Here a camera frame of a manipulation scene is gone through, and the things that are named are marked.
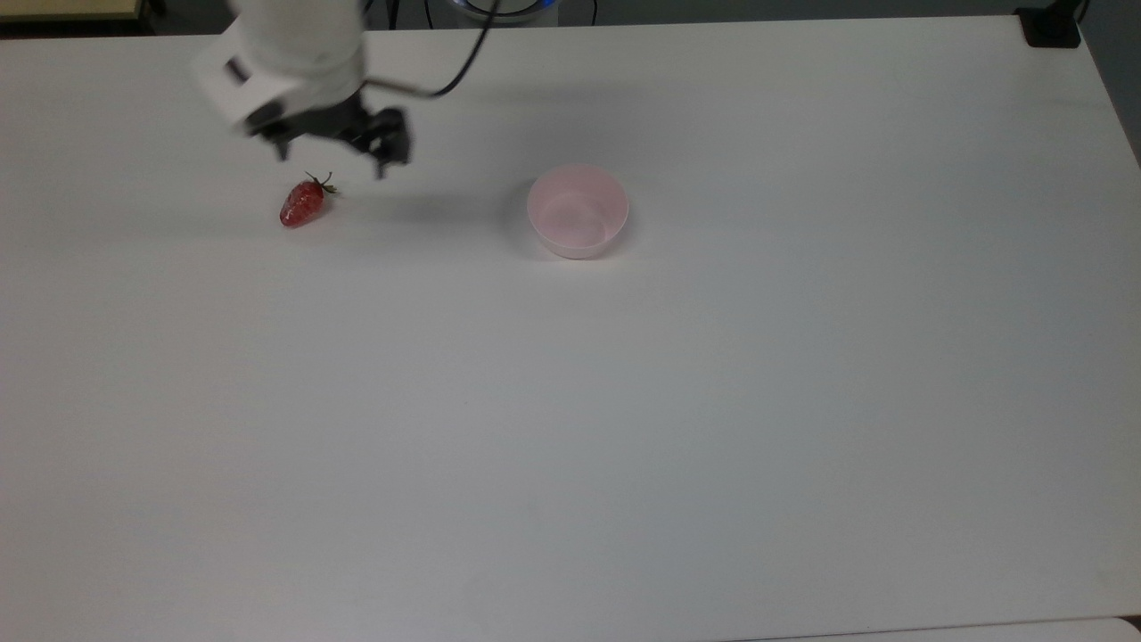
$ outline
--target table surface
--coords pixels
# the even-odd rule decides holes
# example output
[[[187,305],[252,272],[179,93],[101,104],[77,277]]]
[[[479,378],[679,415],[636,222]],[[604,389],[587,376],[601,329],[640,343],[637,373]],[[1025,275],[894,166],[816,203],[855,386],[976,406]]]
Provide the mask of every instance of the table surface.
[[[1009,624],[1000,626],[964,626],[825,635],[814,642],[1141,642],[1141,632],[1122,619],[1086,619]]]
[[[443,83],[474,36],[371,64]],[[1141,172],[1084,47],[496,32],[374,181],[224,131],[208,41],[0,42],[6,642],[1141,612]],[[600,260],[527,227],[563,162],[631,195]],[[343,195],[288,230],[304,171]]]

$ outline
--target red strawberry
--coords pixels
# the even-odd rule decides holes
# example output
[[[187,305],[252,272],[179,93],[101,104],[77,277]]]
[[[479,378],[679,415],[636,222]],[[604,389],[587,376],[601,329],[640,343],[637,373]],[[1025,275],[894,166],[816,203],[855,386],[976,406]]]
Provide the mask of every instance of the red strawberry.
[[[305,173],[313,180],[298,182],[297,187],[290,190],[285,204],[282,205],[282,225],[286,227],[298,227],[317,218],[317,214],[321,213],[321,205],[325,203],[325,192],[337,193],[337,187],[327,184],[329,179],[333,177],[333,172],[329,172],[329,177],[324,180],[317,180],[317,177],[308,171]]]

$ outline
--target pink bowl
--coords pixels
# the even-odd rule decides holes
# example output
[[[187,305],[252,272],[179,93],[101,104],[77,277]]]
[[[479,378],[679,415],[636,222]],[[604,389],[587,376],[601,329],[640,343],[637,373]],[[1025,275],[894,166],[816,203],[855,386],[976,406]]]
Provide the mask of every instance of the pink bowl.
[[[539,177],[527,195],[527,217],[547,249],[564,258],[590,258],[626,224],[626,192],[606,170],[564,164]]]

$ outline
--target strawberry stem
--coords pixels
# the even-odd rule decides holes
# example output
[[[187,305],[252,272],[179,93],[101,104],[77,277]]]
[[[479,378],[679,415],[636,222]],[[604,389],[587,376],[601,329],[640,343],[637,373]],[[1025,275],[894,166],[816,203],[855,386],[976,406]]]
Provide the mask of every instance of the strawberry stem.
[[[329,172],[329,176],[326,176],[324,180],[318,180],[316,176],[309,173],[308,171],[306,171],[305,174],[308,176],[309,178],[313,178],[313,181],[316,182],[317,185],[321,185],[322,189],[329,192],[330,194],[337,193],[337,187],[333,187],[332,185],[329,184],[329,179],[333,177],[332,171]]]

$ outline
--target black cable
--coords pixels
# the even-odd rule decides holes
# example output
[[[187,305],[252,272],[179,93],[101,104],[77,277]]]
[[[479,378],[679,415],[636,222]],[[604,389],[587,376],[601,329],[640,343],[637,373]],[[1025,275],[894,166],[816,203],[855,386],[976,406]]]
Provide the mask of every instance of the black cable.
[[[388,31],[396,30],[396,15],[400,13],[400,0],[393,0],[393,7],[388,11]]]
[[[440,96],[446,96],[452,91],[452,89],[455,89],[460,84],[463,76],[468,75],[468,70],[471,68],[471,63],[476,62],[476,56],[479,55],[479,49],[483,48],[484,40],[487,39],[487,32],[492,30],[492,23],[495,22],[495,16],[499,15],[500,1],[501,0],[495,0],[492,2],[492,10],[487,11],[487,19],[484,21],[484,26],[479,30],[479,38],[476,39],[476,46],[471,48],[471,54],[468,54],[468,59],[463,63],[463,66],[460,67],[460,73],[455,74],[452,82],[448,82],[442,89],[427,91],[424,89],[420,89],[419,87],[413,87],[403,82],[394,82],[391,80],[382,80],[380,78],[366,78],[364,79],[364,83],[369,87],[391,89],[394,91],[400,91],[402,94],[418,96],[420,98],[439,98]],[[428,8],[428,0],[424,0],[424,8]]]

